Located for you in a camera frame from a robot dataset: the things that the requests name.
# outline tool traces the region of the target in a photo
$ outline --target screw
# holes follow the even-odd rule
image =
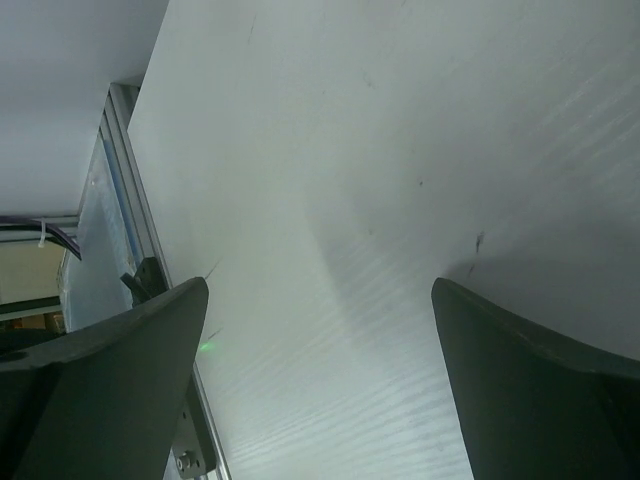
[[[191,459],[191,452],[184,452],[178,458],[176,458],[176,466],[178,470],[184,472],[186,469],[191,468],[193,461]]]

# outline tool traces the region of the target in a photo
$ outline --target cable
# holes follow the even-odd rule
[[[0,215],[0,224],[11,224],[11,225],[29,225],[29,226],[38,226],[42,228],[41,220],[34,220],[26,217],[16,217],[12,215]],[[58,226],[53,224],[45,224],[45,229],[47,233],[53,235],[62,241],[69,250],[73,252],[78,258],[80,258],[80,247],[69,237],[66,233],[64,233]]]
[[[39,232],[42,229],[41,220],[34,220],[26,217],[16,217],[11,215],[0,215],[0,224],[6,224],[4,226],[0,225],[0,230],[18,227],[14,229]],[[78,246],[78,244],[74,242],[71,237],[64,233],[58,226],[46,223],[45,230],[53,238],[56,238],[60,242],[61,246],[73,253],[79,260],[82,260],[82,256],[80,255],[80,247]]]
[[[0,225],[0,232],[11,232],[11,231],[20,231],[20,232],[39,232],[40,228],[35,225]],[[47,242],[58,245],[59,247],[65,248],[69,250],[74,256],[76,255],[73,249],[69,248],[69,245],[65,244],[62,240],[57,237],[52,236],[45,237]]]

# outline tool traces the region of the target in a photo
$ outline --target white panel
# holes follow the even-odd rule
[[[133,304],[120,277],[135,275],[135,262],[100,134],[84,192],[77,238],[82,261],[69,255],[60,282],[67,332],[126,312]]]
[[[111,82],[145,72],[167,0],[2,0],[0,212],[77,212]]]
[[[640,357],[636,2],[170,4],[130,134],[231,474],[468,478],[446,275]],[[207,338],[219,332],[207,343]]]

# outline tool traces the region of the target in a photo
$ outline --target metal extrusion rail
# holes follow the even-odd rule
[[[137,87],[111,85],[100,133],[138,269],[135,278],[129,281],[133,280],[142,291],[153,295],[173,285],[127,133],[137,95]],[[183,478],[208,478],[207,471],[215,469],[218,480],[231,479],[196,365],[179,419],[173,453]]]

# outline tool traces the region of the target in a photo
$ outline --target purple cable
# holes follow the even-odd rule
[[[14,215],[0,215],[0,224],[2,223],[9,224],[9,225],[36,225],[37,226],[37,225],[42,225],[42,220],[35,220],[33,218],[28,218],[28,217],[17,217]],[[71,250],[71,252],[76,257],[78,257],[79,259],[82,258],[80,255],[80,247],[78,246],[78,244],[74,242],[69,235],[64,233],[60,229],[60,227],[51,223],[46,223],[46,222],[44,226],[47,233],[50,233],[54,237],[57,237],[58,239],[62,240],[67,245],[69,250]]]

